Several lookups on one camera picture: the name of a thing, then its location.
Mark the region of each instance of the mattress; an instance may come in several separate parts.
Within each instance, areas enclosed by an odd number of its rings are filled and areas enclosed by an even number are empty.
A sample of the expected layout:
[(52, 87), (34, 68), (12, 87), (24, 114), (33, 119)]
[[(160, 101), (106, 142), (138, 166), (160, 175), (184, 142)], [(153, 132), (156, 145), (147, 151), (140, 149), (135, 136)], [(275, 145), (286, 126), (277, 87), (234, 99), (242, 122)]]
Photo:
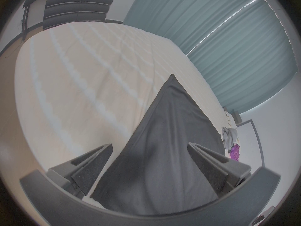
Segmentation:
[(101, 177), (171, 74), (222, 134), (229, 126), (224, 110), (171, 40), (100, 22), (64, 24), (31, 37), (17, 57), (15, 97), (37, 161), (47, 171), (112, 143)]

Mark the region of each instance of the curtain fold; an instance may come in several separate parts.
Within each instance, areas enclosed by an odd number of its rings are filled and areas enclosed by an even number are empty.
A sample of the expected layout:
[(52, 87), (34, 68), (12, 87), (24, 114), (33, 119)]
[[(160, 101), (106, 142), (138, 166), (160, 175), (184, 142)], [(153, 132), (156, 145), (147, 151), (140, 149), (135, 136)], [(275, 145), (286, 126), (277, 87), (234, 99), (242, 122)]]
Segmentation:
[[(251, 1), (135, 0), (123, 24), (171, 39), (187, 54)], [(264, 0), (235, 14), (188, 58), (220, 104), (239, 113), (269, 99), (297, 72), (284, 28)]]

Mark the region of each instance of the purple cloth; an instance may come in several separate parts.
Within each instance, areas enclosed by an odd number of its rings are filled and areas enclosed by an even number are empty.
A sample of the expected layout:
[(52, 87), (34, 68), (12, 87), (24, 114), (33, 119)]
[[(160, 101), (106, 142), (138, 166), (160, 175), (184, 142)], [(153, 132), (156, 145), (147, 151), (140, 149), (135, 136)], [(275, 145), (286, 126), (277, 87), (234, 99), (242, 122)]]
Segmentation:
[(233, 160), (238, 161), (239, 159), (239, 145), (234, 144), (230, 151), (230, 157)]

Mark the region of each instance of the teal curtain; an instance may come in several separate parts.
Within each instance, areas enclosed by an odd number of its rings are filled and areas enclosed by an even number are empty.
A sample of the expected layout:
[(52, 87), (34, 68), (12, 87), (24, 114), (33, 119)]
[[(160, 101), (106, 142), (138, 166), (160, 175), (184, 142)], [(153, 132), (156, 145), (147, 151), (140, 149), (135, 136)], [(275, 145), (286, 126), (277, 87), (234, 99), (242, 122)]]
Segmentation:
[[(169, 38), (187, 54), (251, 1), (135, 0), (123, 23)], [(284, 28), (264, 0), (243, 8), (188, 58), (220, 104), (239, 113), (272, 97), (297, 72)]]

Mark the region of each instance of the wall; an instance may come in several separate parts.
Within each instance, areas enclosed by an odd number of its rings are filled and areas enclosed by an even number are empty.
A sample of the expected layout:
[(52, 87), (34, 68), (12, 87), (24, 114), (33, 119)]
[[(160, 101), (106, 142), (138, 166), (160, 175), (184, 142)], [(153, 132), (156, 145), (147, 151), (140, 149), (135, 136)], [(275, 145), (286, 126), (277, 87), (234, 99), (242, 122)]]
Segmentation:
[(265, 166), (281, 175), (265, 210), (272, 205), (276, 207), (301, 166), (301, 73), (269, 100), (240, 116), (243, 121), (253, 120)]
[[(135, 0), (113, 0), (109, 12), (107, 13), (107, 19), (123, 21), (134, 1)], [(27, 27), (31, 27), (43, 21), (45, 3), (46, 0), (37, 0), (30, 6)], [(24, 8), (22, 2), (0, 34), (0, 52), (14, 37), (22, 32), (23, 13)]]

